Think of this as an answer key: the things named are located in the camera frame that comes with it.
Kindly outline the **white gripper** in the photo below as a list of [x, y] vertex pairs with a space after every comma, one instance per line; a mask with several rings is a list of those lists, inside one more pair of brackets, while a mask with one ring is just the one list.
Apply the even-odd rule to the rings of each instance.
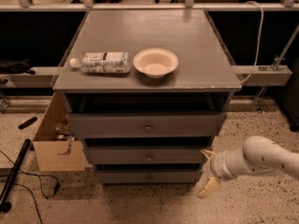
[[221, 180], [223, 181], [234, 180], [235, 176], [230, 172], [226, 163], [226, 156], [228, 154], [227, 151], [223, 151], [216, 154], [212, 150], [202, 149], [201, 153], [208, 160], [211, 159], [210, 169], [214, 174], [214, 176], [216, 176], [216, 177], [209, 177], [205, 185], [197, 193], [197, 197], [199, 199], [205, 199], [220, 188]]

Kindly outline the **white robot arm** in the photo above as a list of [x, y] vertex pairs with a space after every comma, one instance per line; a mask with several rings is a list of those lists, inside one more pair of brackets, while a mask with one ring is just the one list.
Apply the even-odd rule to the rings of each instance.
[[241, 175], [287, 174], [299, 180], [299, 154], [260, 135], [249, 137], [239, 149], [219, 153], [202, 149], [201, 152], [209, 161], [209, 172], [206, 183], [197, 194], [200, 199], [214, 193], [222, 182]]

